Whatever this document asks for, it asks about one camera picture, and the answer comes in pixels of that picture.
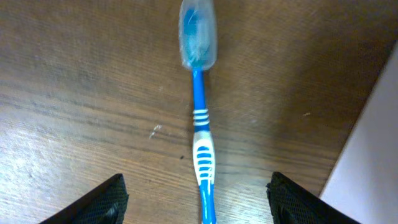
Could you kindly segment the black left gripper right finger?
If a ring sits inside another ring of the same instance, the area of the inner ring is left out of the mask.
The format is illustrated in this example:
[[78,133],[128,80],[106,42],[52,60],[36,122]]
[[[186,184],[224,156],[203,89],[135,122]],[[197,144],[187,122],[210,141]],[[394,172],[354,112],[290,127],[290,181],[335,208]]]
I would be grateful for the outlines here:
[[280,172],[266,185],[276,224],[358,224]]

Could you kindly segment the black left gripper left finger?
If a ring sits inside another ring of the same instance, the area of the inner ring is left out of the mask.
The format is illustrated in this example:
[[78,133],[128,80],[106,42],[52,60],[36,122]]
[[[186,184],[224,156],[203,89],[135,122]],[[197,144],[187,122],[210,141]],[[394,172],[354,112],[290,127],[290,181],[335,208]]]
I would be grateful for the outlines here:
[[124,176],[115,174],[42,224],[123,224],[128,200]]

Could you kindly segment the blue white toothbrush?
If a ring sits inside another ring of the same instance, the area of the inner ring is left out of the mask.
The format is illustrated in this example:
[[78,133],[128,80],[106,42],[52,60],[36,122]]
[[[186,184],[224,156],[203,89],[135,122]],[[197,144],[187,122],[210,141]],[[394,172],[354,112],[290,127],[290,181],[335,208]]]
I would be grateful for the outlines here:
[[182,65],[192,72],[193,166],[200,191],[201,222],[216,224],[214,201],[216,158],[206,105],[204,74],[217,60],[216,16],[212,0],[183,0],[179,43]]

